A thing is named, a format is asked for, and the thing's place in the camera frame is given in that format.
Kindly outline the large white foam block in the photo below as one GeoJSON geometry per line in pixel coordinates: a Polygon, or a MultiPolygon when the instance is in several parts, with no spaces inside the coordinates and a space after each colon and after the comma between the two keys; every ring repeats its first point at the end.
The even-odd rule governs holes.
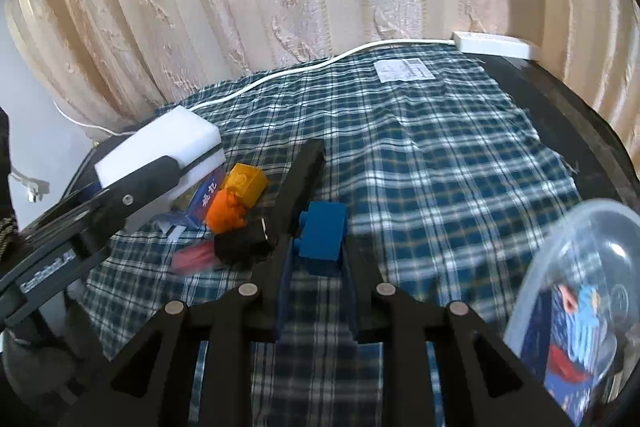
{"type": "Polygon", "coordinates": [[[144,182],[166,182],[168,187],[149,202],[132,198],[134,212],[125,221],[125,230],[134,232],[224,165],[219,129],[182,106],[171,109],[99,160],[94,166],[102,187],[122,181],[128,174],[141,173],[144,182]]]}

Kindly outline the blue toy brick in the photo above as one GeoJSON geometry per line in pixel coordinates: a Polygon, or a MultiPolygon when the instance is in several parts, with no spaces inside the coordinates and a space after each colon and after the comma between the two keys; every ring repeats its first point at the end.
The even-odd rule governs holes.
{"type": "Polygon", "coordinates": [[[347,208],[341,202],[311,202],[299,216],[294,251],[302,267],[315,277],[336,277],[341,269],[347,232],[347,208]]]}

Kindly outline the blue white small box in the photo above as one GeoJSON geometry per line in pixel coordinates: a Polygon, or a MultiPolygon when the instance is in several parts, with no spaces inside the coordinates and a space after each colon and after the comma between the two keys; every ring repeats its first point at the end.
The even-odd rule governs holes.
{"type": "Polygon", "coordinates": [[[224,169],[219,167],[174,199],[169,210],[156,215],[152,222],[172,241],[185,231],[201,228],[222,181],[224,169]]]}

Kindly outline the pink eraser block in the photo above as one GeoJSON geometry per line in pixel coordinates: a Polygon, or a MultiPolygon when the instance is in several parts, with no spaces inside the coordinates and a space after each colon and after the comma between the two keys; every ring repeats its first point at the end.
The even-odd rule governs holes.
{"type": "Polygon", "coordinates": [[[204,241],[182,248],[171,257],[171,271],[182,275],[217,269],[219,265],[220,260],[215,255],[212,241],[204,241]]]}

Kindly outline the orange toy piece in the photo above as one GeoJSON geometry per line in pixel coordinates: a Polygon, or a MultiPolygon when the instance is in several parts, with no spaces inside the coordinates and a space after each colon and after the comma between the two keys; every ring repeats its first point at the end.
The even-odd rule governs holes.
{"type": "Polygon", "coordinates": [[[214,234],[242,229],[247,225],[246,208],[238,196],[223,188],[210,204],[205,223],[214,234]]]}

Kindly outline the blue red comic packet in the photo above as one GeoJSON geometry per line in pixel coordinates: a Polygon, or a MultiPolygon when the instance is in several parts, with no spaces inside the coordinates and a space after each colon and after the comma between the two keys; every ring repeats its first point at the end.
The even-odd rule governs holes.
{"type": "Polygon", "coordinates": [[[520,359],[576,426],[590,406],[607,332],[601,297],[592,285],[544,289],[529,317],[520,359]]]}

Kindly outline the clear plastic bowl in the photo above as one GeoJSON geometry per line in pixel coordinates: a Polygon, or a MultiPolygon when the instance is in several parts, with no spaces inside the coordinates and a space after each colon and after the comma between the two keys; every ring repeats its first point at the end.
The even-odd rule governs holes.
{"type": "Polygon", "coordinates": [[[530,262],[504,343],[576,426],[639,390],[639,216],[590,199],[552,225],[530,262]]]}

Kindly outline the yellow toy brick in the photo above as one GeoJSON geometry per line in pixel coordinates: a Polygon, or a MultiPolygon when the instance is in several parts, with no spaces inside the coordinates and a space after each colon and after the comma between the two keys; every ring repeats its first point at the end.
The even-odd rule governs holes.
{"type": "Polygon", "coordinates": [[[256,206],[269,181],[262,171],[254,166],[238,162],[224,179],[222,187],[233,193],[247,209],[256,206]]]}

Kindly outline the blue plaid cloth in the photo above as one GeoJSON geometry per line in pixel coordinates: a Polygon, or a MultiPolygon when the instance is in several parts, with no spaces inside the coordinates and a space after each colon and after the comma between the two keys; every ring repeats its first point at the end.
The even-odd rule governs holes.
{"type": "MultiPolygon", "coordinates": [[[[463,300],[501,335],[549,225],[580,201],[564,159],[479,60],[453,46],[360,52],[315,72],[271,79],[198,115],[219,128],[228,166],[269,178],[264,213],[299,147],[326,143],[314,199],[347,207],[349,235],[386,281],[414,298],[463,300]],[[431,76],[381,81],[379,60],[418,58],[431,76]]],[[[156,228],[118,233],[90,272],[81,304],[107,358],[164,303],[206,303],[245,273],[170,273],[179,247],[156,228]]],[[[276,345],[253,350],[255,426],[379,426],[379,345],[358,346],[337,279],[297,269],[276,345]]]]}

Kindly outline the white paper label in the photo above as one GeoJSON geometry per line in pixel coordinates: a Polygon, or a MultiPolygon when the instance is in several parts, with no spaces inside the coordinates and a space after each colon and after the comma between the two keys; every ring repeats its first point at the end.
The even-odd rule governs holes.
{"type": "Polygon", "coordinates": [[[435,79],[434,74],[426,67],[420,58],[376,61],[374,68],[378,79],[382,83],[435,79]]]}

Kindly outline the white power strip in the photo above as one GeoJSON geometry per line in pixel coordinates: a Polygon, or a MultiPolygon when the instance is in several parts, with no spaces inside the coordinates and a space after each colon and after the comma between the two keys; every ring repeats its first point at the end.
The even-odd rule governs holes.
{"type": "Polygon", "coordinates": [[[452,40],[462,53],[521,58],[538,61],[540,49],[525,39],[486,32],[454,31],[452,40]]]}

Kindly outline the white wall plug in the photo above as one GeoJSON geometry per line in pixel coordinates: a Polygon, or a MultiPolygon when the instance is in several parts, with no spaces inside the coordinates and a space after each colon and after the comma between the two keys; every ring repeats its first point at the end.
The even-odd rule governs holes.
{"type": "Polygon", "coordinates": [[[29,202],[41,202],[43,197],[50,193],[50,184],[47,181],[25,176],[15,167],[11,168],[10,177],[25,187],[29,202]]]}

